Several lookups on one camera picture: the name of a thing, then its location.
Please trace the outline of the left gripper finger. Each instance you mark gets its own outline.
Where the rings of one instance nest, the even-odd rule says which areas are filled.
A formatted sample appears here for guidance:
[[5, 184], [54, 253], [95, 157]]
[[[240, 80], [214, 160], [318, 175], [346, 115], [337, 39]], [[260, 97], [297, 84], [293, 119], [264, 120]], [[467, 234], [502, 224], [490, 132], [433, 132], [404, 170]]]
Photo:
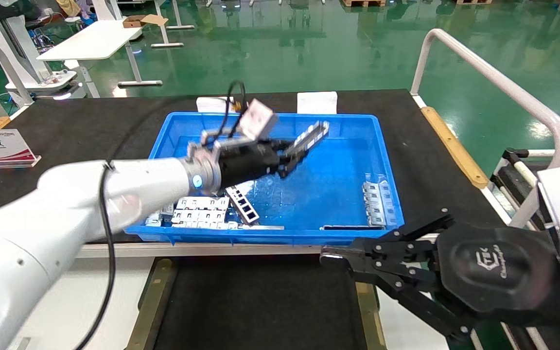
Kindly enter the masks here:
[[305, 149], [295, 145], [294, 140], [272, 140], [272, 150], [278, 156], [305, 155]]
[[278, 175], [287, 178], [297, 166], [307, 157], [309, 151], [305, 148], [286, 148], [279, 155]]

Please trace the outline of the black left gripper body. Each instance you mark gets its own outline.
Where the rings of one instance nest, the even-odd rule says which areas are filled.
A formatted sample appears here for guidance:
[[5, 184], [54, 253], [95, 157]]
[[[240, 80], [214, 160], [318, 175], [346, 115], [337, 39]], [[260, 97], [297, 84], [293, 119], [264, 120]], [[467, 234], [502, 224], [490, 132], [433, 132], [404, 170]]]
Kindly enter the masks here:
[[230, 188], [266, 175], [280, 168], [284, 140], [216, 141], [215, 155], [220, 171], [218, 190]]

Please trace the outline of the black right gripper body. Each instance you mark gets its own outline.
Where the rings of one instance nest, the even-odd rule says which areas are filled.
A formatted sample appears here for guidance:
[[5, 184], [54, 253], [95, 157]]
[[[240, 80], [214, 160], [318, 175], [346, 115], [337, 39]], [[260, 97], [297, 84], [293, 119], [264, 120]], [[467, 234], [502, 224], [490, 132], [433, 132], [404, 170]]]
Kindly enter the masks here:
[[478, 313], [526, 312], [560, 270], [547, 233], [456, 224], [436, 241], [442, 286]]

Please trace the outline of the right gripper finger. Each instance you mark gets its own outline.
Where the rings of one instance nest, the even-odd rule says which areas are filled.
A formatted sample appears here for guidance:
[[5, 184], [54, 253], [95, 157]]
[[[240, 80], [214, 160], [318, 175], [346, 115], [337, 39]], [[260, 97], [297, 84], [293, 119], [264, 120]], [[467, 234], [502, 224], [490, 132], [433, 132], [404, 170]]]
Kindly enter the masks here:
[[433, 259], [435, 243], [427, 236], [438, 236], [453, 224], [451, 213], [429, 213], [380, 237], [357, 237], [348, 246], [324, 246], [320, 258]]
[[371, 258], [322, 258], [320, 263], [346, 270], [354, 281], [377, 286], [448, 340], [469, 341], [471, 325], [427, 297], [419, 289], [419, 274], [412, 275], [404, 264]]

